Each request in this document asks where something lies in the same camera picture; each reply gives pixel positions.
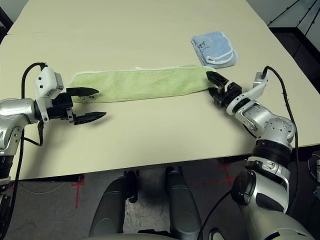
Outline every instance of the green towel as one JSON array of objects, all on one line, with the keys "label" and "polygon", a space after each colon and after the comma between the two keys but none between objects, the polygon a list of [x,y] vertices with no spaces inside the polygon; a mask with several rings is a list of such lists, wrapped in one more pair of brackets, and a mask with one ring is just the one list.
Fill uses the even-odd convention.
[{"label": "green towel", "polygon": [[86,97],[73,97],[79,103],[109,103],[130,100],[187,95],[214,85],[206,72],[207,66],[180,66],[162,69],[134,69],[81,72],[75,75],[70,88],[87,87],[99,91]]}]

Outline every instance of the cloth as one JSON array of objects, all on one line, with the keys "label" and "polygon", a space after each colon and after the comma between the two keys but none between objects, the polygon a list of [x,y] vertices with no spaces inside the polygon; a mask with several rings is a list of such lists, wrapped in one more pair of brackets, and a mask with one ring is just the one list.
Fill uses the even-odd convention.
[{"label": "cloth", "polygon": [[213,87],[206,66],[180,66],[162,69],[133,69],[81,72],[70,88],[87,87],[99,91],[85,97],[72,97],[81,103],[109,103],[187,95]]},{"label": "cloth", "polygon": [[238,55],[223,32],[194,36],[191,43],[204,66],[226,68],[236,63]]}]

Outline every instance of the blue cloth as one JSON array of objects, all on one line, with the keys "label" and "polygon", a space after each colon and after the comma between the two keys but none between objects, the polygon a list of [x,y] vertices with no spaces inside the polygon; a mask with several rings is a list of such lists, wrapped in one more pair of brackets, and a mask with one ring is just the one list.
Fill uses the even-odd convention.
[{"label": "blue cloth", "polygon": [[223,32],[210,32],[194,36],[194,50],[204,66],[226,68],[236,63],[238,55]]}]

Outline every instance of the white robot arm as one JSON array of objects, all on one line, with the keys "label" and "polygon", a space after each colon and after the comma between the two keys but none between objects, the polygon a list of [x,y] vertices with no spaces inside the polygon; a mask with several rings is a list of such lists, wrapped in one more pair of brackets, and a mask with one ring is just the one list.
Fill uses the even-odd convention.
[{"label": "white robot arm", "polygon": [[268,74],[257,73],[255,85],[248,92],[229,82],[217,72],[207,72],[208,80],[217,87],[209,93],[220,108],[234,115],[256,137],[252,156],[235,179],[231,196],[238,203],[246,220],[251,240],[313,239],[295,219],[285,213],[289,207],[289,178],[291,142],[295,124],[277,116],[255,101],[267,86]]},{"label": "white robot arm", "polygon": [[[35,66],[41,67],[39,76],[35,79],[36,100],[25,98],[25,80],[30,69]],[[32,141],[41,146],[43,143],[44,124],[51,119],[60,118],[68,120],[74,125],[89,123],[103,117],[105,112],[90,112],[83,116],[76,116],[73,111],[71,96],[90,96],[99,91],[93,88],[76,87],[64,89],[61,75],[43,62],[30,65],[22,77],[22,99],[4,99],[0,101],[0,239],[7,232],[14,207],[15,197],[3,194],[10,183],[10,169],[13,165],[14,155],[20,139],[32,141],[24,137],[24,128],[28,124],[38,124],[40,143]]]}]

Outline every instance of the white table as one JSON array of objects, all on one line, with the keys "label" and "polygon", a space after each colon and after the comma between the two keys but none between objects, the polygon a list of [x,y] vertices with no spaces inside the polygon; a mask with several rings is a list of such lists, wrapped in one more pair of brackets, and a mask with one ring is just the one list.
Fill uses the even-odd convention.
[{"label": "white table", "polygon": [[[319,94],[245,0],[29,0],[0,45],[0,98],[20,98],[22,74],[34,62],[47,62],[65,86],[82,71],[200,65],[190,40],[214,31],[224,32],[239,56],[235,66],[217,71],[247,91],[256,72],[275,68],[285,81],[299,145],[319,144]],[[27,78],[27,97],[35,97],[38,73]],[[258,101],[289,117],[276,78]],[[25,143],[20,179],[247,154],[255,142],[207,91],[73,109],[108,115],[77,126],[52,120],[44,146]],[[26,127],[26,137],[38,139],[36,124]]]}]

